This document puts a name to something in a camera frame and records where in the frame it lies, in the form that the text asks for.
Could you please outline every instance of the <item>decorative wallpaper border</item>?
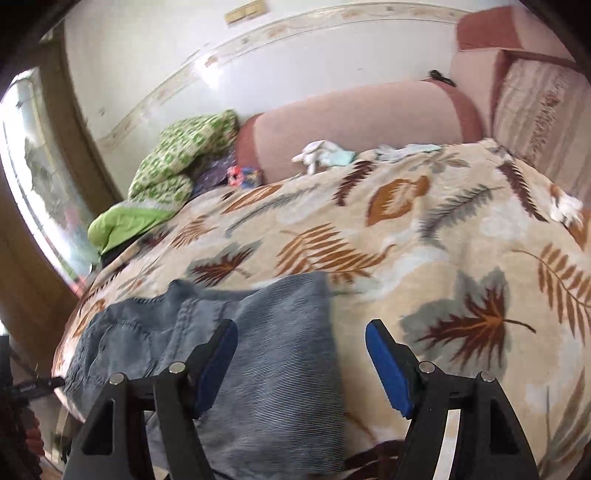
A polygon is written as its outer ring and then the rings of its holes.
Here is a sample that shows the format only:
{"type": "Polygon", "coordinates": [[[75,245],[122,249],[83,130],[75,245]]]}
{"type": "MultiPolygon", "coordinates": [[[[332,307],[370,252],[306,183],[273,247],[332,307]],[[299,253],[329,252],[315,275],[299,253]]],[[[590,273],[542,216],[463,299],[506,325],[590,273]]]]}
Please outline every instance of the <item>decorative wallpaper border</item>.
{"type": "Polygon", "coordinates": [[[359,22],[383,20],[424,20],[456,24],[467,12],[437,5],[402,2],[349,4],[306,12],[256,28],[235,37],[208,52],[196,52],[176,73],[150,92],[97,145],[104,154],[113,149],[139,124],[152,109],[159,107],[188,85],[198,81],[200,72],[215,65],[223,66],[247,53],[302,33],[339,27],[359,22]]]}

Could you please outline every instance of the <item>wall switch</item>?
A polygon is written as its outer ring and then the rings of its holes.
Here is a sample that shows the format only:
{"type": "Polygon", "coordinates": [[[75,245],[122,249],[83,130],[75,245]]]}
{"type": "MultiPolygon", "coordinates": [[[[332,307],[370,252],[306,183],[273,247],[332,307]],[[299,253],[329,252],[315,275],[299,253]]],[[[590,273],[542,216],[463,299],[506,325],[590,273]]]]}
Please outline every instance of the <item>wall switch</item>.
{"type": "Polygon", "coordinates": [[[267,13],[267,6],[265,0],[256,0],[246,5],[242,5],[231,12],[224,15],[224,19],[228,25],[238,22],[243,19],[250,19],[258,17],[259,15],[267,13]]]}

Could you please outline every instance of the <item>blue denim jeans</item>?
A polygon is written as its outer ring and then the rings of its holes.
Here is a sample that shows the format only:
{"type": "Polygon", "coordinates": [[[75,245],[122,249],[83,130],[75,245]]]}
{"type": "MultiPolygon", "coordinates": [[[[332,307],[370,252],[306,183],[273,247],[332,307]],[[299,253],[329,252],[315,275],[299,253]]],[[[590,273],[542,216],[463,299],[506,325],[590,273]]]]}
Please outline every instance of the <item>blue denim jeans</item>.
{"type": "MultiPolygon", "coordinates": [[[[175,280],[154,299],[128,299],[86,328],[64,392],[84,415],[115,372],[156,375],[238,325],[238,347],[213,407],[196,428],[212,468],[235,479],[302,478],[342,470],[345,418],[326,275],[292,275],[256,291],[175,280]]],[[[166,468],[158,419],[147,417],[152,462],[166,468]]]]}

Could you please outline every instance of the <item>bedspread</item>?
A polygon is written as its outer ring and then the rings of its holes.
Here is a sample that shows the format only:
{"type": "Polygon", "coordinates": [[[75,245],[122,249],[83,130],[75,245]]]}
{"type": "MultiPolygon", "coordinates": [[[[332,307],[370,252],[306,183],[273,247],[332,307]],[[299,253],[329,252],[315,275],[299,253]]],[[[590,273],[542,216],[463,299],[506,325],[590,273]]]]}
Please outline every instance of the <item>bedspread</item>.
{"type": "Polygon", "coordinates": [[[496,376],[542,478],[566,478],[591,433],[589,217],[568,229],[550,220],[551,187],[486,140],[396,164],[369,151],[314,176],[209,192],[101,272],[54,372],[66,373],[97,312],[162,294],[176,278],[245,289],[325,271],[347,419],[342,478],[378,478],[408,429],[365,350],[374,318],[448,373],[496,376]]]}

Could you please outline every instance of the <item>green patterned cloth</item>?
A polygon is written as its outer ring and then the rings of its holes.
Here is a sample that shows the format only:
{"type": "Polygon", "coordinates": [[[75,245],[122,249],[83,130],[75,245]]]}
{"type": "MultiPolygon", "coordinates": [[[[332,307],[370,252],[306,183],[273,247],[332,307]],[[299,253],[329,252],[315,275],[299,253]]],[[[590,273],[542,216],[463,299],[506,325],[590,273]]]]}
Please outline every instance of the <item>green patterned cloth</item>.
{"type": "Polygon", "coordinates": [[[167,127],[156,148],[142,160],[128,200],[92,222],[88,237],[102,254],[174,216],[191,195],[183,171],[197,158],[227,150],[236,140],[236,112],[187,118],[167,127]]]}
{"type": "Polygon", "coordinates": [[[167,127],[160,134],[158,146],[139,165],[129,187],[129,199],[185,202],[193,185],[181,172],[198,155],[227,149],[236,140],[237,120],[234,110],[226,110],[217,115],[187,118],[167,127]]]}

